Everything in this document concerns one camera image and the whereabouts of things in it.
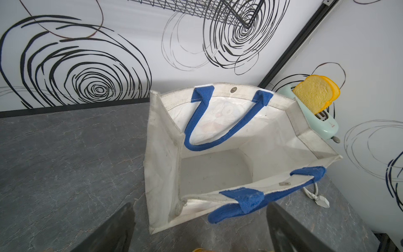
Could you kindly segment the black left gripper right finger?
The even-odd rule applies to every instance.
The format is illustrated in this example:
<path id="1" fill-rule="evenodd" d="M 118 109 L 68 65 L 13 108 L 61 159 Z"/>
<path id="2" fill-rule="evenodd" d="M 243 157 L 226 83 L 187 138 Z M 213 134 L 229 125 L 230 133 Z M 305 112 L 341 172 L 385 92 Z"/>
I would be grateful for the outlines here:
<path id="1" fill-rule="evenodd" d="M 329 252 L 331 250 L 275 202 L 267 206 L 267 222 L 276 252 Z"/>

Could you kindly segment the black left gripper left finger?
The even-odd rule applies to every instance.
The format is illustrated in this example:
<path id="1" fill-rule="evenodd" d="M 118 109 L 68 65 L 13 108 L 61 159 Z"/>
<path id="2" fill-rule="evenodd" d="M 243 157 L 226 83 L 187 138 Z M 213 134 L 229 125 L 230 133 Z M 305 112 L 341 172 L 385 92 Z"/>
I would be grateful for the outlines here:
<path id="1" fill-rule="evenodd" d="M 72 252 L 127 252 L 135 228 L 135 212 L 126 203 Z"/>

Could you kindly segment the white bag with blue handles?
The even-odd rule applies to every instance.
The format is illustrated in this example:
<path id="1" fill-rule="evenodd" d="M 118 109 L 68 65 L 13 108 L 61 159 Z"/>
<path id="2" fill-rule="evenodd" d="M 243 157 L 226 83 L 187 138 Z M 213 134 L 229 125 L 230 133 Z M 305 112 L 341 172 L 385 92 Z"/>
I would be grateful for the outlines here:
<path id="1" fill-rule="evenodd" d="M 253 213 L 316 183 L 341 156 L 299 104 L 249 85 L 150 93 L 144 160 L 151 234 Z"/>

